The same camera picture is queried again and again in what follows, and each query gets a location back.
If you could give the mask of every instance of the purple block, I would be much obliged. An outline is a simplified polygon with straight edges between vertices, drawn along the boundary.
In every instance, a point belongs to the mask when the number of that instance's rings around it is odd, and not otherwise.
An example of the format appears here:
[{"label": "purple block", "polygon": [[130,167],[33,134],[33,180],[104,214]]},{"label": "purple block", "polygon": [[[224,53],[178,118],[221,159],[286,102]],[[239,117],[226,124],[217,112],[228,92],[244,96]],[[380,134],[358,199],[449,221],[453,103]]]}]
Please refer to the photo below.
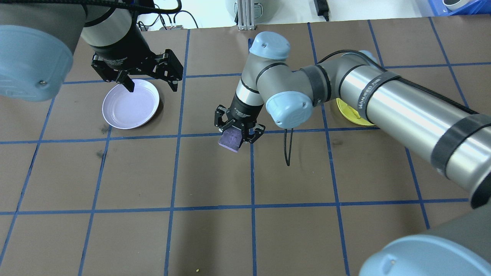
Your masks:
[{"label": "purple block", "polygon": [[218,144],[233,152],[239,152],[241,141],[242,141],[241,130],[231,127],[223,132],[220,140],[218,140]]}]

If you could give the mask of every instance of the black velcro strap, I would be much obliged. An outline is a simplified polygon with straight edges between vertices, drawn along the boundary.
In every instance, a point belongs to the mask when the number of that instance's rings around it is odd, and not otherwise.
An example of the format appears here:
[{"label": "black velcro strap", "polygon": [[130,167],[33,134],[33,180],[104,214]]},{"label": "black velcro strap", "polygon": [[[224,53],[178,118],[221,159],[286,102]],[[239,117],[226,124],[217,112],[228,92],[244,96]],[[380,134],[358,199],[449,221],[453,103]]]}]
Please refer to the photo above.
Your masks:
[{"label": "black velcro strap", "polygon": [[455,150],[472,134],[480,129],[491,126],[491,116],[473,114],[461,119],[451,126],[431,152],[431,165],[447,177],[447,164]]},{"label": "black velcro strap", "polygon": [[332,92],[331,92],[331,81],[329,80],[329,77],[327,76],[327,72],[324,70],[324,67],[322,67],[319,64],[317,64],[316,67],[321,70],[322,75],[324,76],[324,79],[326,80],[326,84],[327,84],[327,98],[324,100],[324,102],[327,102],[328,100],[331,99],[331,95],[332,95]]},{"label": "black velcro strap", "polygon": [[270,69],[271,67],[275,67],[275,66],[278,66],[278,65],[285,65],[285,66],[288,66],[286,63],[283,63],[283,62],[276,62],[276,63],[272,63],[266,67],[263,68],[263,70],[261,70],[261,72],[259,72],[259,74],[257,74],[257,77],[256,77],[256,84],[257,82],[259,81],[259,78],[264,74],[264,72],[266,72],[268,69]]},{"label": "black velcro strap", "polygon": [[491,173],[477,187],[476,191],[470,199],[470,206],[473,209],[481,207],[489,201],[491,198]]},{"label": "black velcro strap", "polygon": [[324,76],[322,75],[322,72],[319,70],[319,68],[317,68],[315,65],[312,65],[301,68],[300,70],[307,75],[310,86],[312,87],[312,105],[316,107],[319,104],[325,102],[327,99],[327,93],[324,87]]},{"label": "black velcro strap", "polygon": [[375,77],[365,86],[365,88],[360,94],[360,97],[358,98],[358,105],[356,107],[356,110],[358,111],[358,113],[363,119],[371,122],[367,116],[367,106],[368,106],[368,101],[373,96],[373,93],[375,93],[375,91],[377,91],[377,89],[380,86],[382,86],[382,84],[394,80],[398,77],[400,77],[400,75],[391,71],[387,71]]}]

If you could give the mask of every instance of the metal bracket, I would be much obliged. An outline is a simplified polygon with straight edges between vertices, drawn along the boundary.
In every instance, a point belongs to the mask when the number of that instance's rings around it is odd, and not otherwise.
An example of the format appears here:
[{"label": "metal bracket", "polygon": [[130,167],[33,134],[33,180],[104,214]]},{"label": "metal bracket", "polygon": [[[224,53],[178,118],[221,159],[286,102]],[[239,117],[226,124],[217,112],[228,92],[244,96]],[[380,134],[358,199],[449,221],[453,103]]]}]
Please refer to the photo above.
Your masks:
[{"label": "metal bracket", "polygon": [[254,0],[237,0],[237,17],[239,30],[254,30]]},{"label": "metal bracket", "polygon": [[242,142],[254,143],[263,134],[266,126],[257,124],[256,121],[245,123],[235,118],[229,118],[226,122],[223,121],[222,116],[229,114],[230,110],[222,105],[219,105],[215,110],[215,126],[218,127],[220,132],[224,132],[228,128],[235,127],[241,130]]}]

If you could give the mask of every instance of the black cable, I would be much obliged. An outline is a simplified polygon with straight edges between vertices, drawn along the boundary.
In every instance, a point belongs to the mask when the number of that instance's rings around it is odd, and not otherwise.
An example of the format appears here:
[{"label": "black cable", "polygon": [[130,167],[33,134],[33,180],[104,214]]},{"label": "black cable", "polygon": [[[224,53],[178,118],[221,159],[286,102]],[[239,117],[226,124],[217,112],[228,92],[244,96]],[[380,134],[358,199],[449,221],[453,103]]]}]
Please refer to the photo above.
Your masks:
[{"label": "black cable", "polygon": [[160,19],[160,22],[162,23],[162,26],[164,27],[164,29],[167,29],[166,26],[165,26],[165,21],[164,21],[164,18],[162,17],[162,14],[159,14],[159,16],[150,25],[145,25],[142,21],[138,21],[137,24],[138,24],[138,27],[140,27],[140,28],[141,27],[144,27],[145,30],[148,31],[148,28],[151,27],[151,26],[153,26],[153,25],[155,25],[155,23],[157,23],[157,20],[158,19]]},{"label": "black cable", "polygon": [[77,4],[77,5],[91,5],[91,6],[103,6],[118,9],[127,9],[130,11],[137,11],[139,13],[159,13],[159,14],[173,14],[180,12],[182,9],[181,0],[177,1],[177,7],[175,9],[157,9],[151,7],[145,7],[140,5],[128,5],[121,2],[114,2],[108,0],[0,0],[0,3],[4,4]]},{"label": "black cable", "polygon": [[198,23],[196,23],[196,19],[194,19],[194,16],[193,16],[193,15],[192,15],[190,12],[188,12],[188,11],[186,11],[186,10],[180,10],[180,11],[178,11],[176,14],[174,14],[174,24],[176,24],[176,15],[178,15],[180,12],[185,12],[185,13],[187,13],[187,14],[191,15],[191,18],[192,18],[192,20],[194,21],[194,24],[196,25],[196,28],[197,28],[197,29],[199,29],[199,27],[198,27]]},{"label": "black cable", "polygon": [[290,133],[290,149],[288,151],[288,155],[286,155],[286,134],[288,130],[285,129],[285,135],[283,136],[283,152],[285,153],[285,162],[287,166],[290,166],[290,159],[292,157],[292,140],[293,140],[293,128],[292,132]]},{"label": "black cable", "polygon": [[143,26],[145,28],[145,31],[148,31],[149,26],[146,26],[142,21],[138,21],[137,24],[138,24],[138,28],[141,29],[141,27]]},{"label": "black cable", "polygon": [[161,13],[159,13],[159,18],[160,18],[160,22],[162,23],[162,27],[163,27],[165,30],[167,30],[167,27],[165,26],[165,21],[164,21],[164,18],[162,17],[162,14],[161,14]]},{"label": "black cable", "polygon": [[[357,55],[357,56],[361,57],[363,60],[365,60],[365,61],[366,61],[368,64],[370,64],[370,65],[374,66],[375,68],[377,68],[377,69],[381,70],[382,72],[387,72],[387,70],[386,70],[385,68],[383,68],[383,67],[382,67],[382,66],[380,66],[378,63],[376,63],[375,61],[373,61],[373,60],[372,60],[371,58],[369,58],[367,55],[365,55],[365,54],[364,54],[364,53],[362,53],[362,52],[355,51],[355,50],[339,50],[339,51],[335,51],[335,52],[333,52],[333,53],[328,54],[327,56],[325,56],[323,59],[321,59],[321,60],[320,60],[319,62],[317,62],[317,63],[319,64],[319,63],[321,63],[321,62],[324,62],[326,59],[328,59],[328,58],[330,58],[330,57],[332,57],[332,56],[334,56],[334,55],[341,54],[341,53],[350,53],[350,54],[355,54],[355,55]],[[435,91],[433,91],[433,90],[431,90],[431,89],[428,89],[428,88],[426,88],[426,87],[424,87],[424,86],[421,86],[421,85],[419,85],[419,84],[413,83],[413,82],[411,82],[411,81],[409,81],[409,80],[406,80],[406,79],[404,79],[404,78],[402,78],[402,77],[399,77],[399,78],[397,78],[396,80],[397,80],[397,81],[400,81],[400,82],[402,82],[402,83],[404,83],[404,84],[407,84],[407,85],[409,85],[409,86],[412,86],[412,87],[414,87],[414,88],[416,88],[416,89],[419,89],[419,90],[421,90],[421,91],[423,91],[423,92],[425,92],[425,93],[427,93],[427,94],[430,94],[430,95],[432,95],[432,96],[434,96],[434,97],[436,97],[436,98],[439,98],[439,99],[441,99],[441,100],[443,100],[443,101],[445,101],[445,102],[447,102],[447,103],[449,103],[449,104],[451,104],[451,105],[455,106],[456,108],[458,108],[458,109],[460,109],[460,110],[462,110],[462,111],[464,111],[464,112],[466,112],[466,113],[469,113],[469,114],[479,114],[478,112],[476,112],[476,111],[474,111],[474,110],[472,110],[472,109],[470,109],[470,108],[468,108],[468,107],[466,107],[466,106],[464,106],[464,105],[461,105],[461,104],[457,103],[456,101],[454,101],[454,100],[452,100],[452,99],[450,99],[450,98],[447,98],[447,97],[443,96],[442,94],[440,94],[440,93],[438,93],[438,92],[435,92]]]}]

